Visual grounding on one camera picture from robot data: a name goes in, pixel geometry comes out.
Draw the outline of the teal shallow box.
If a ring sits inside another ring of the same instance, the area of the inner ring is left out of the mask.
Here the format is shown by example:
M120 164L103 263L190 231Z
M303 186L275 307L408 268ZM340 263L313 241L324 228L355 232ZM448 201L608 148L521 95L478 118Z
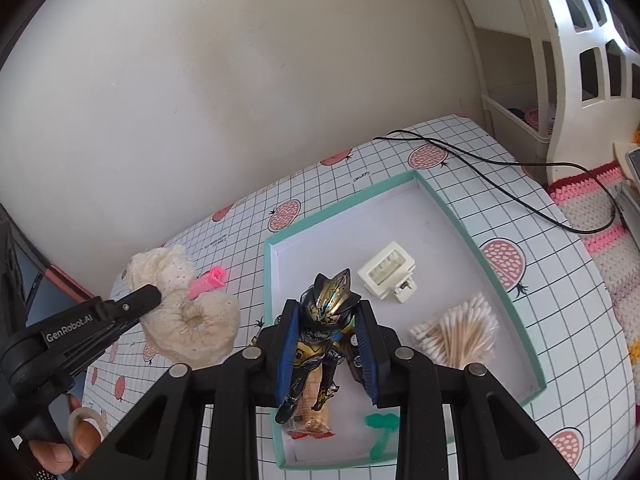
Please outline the teal shallow box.
M393 296L379 300L357 272L390 242L416 260L416 292L403 304ZM412 347L409 330L439 318L448 309L483 294L500 328L486 363L491 374L521 405L547 387L544 373L514 304L488 260L452 210L424 177L408 171L366 188L328 209L270 236L265 249L265 321L272 324L286 300L298 298L322 273L352 271L352 290L370 301L376 320ZM397 456L399 429L380 460L369 452L380 432L364 418L395 413L376 408L346 364L335 381L340 390L329 400L333 437L293 440L273 425L274 456L283 469L338 469L388 462Z

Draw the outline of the pink crochet blanket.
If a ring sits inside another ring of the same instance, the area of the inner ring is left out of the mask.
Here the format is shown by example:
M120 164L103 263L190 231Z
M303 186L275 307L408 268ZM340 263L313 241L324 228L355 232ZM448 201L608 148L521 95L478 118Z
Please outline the pink crochet blanket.
M610 293L614 314L622 326L631 369L639 375L639 249L620 219L612 217L612 196L620 192L625 176L618 162L593 170L594 177L576 174L548 186L552 200L578 230L612 226L582 237L582 242Z

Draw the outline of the pink bed frame edge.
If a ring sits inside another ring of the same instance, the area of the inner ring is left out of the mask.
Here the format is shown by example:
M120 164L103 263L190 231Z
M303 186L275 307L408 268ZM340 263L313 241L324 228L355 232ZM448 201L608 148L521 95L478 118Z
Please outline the pink bed frame edge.
M44 277L55 285L61 292L77 302L84 302L94 297L84 286L81 286L71 276L55 264L51 264L44 271Z

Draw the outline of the white bed frame shelf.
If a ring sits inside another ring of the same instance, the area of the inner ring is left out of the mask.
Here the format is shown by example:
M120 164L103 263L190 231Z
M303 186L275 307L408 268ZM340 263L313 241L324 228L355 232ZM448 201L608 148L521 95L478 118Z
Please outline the white bed frame shelf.
M639 48L605 0L454 0L490 133L542 184L639 129Z

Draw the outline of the cream lace scrunchie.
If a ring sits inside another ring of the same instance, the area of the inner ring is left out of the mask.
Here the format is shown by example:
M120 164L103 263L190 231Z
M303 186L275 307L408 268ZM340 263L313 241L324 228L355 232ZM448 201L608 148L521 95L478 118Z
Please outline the cream lace scrunchie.
M128 263L130 290L153 285L160 305L142 316L146 341L162 356L194 370L223 361L233 349L241 322L239 300L220 289L190 296L196 267L181 245L139 252Z

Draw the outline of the wafer biscuit packet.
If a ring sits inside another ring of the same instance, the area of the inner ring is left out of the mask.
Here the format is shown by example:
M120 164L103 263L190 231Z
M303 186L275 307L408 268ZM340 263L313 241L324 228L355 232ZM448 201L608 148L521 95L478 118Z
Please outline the wafer biscuit packet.
M296 411L284 425L284 432L293 440L325 439L334 436L330 427L329 405L323 405L320 411L315 411L312 408L317 401L321 378L322 369L320 367L309 374Z

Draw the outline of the black gold action figure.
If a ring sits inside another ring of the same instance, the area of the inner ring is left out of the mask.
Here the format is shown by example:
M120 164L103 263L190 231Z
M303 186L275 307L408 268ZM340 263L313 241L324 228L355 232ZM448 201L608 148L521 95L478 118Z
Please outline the black gold action figure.
M350 289L348 269L333 278L319 273L302 293L299 303L299 336L288 395L279 405L276 422L285 425L296 411L309 374L320 367L322 378L317 401L320 411L340 386L334 382L337 367L347 359L347 346L355 331L355 310L361 296Z

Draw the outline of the pink hair comb clip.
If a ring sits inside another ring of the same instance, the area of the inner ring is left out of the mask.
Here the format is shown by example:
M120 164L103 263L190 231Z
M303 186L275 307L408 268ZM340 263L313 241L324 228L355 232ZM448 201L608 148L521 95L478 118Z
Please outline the pink hair comb clip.
M224 287L226 281L227 271L222 266L213 266L209 271L191 282L188 298L194 300L201 294Z

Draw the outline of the cotton swabs bag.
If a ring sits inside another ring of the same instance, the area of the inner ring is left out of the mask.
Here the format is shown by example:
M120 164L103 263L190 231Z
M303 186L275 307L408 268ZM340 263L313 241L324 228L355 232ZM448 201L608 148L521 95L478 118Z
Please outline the cotton swabs bag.
M488 362L499 328L488 300L477 294L439 318L416 324L409 334L434 364L463 370L472 363Z

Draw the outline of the pomegranate grid bed sheet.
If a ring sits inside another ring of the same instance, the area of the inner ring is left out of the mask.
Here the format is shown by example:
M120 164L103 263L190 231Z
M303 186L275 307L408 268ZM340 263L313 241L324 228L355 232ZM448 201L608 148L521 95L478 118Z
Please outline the pomegranate grid bed sheet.
M636 440L634 384L626 342L593 258L547 192L488 133L446 116L356 146L339 162L300 170L238 200L174 237L197 266L221 264L241 299L236 340L245 344L264 316L262 271L268 223L277 210L296 220L334 205L410 167L411 153L444 141L461 148L422 170L477 243L506 238L521 249L524 274L510 290L541 360L547 390L529 414L554 434L582 435L576 472L611 479Z

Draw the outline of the cream plastic hair claw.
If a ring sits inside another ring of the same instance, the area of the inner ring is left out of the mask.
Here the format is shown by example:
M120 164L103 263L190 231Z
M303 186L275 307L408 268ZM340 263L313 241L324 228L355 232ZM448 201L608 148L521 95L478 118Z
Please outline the cream plastic hair claw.
M416 292L415 268L416 260L398 243L390 242L358 270L358 276L379 300L393 296L403 304Z

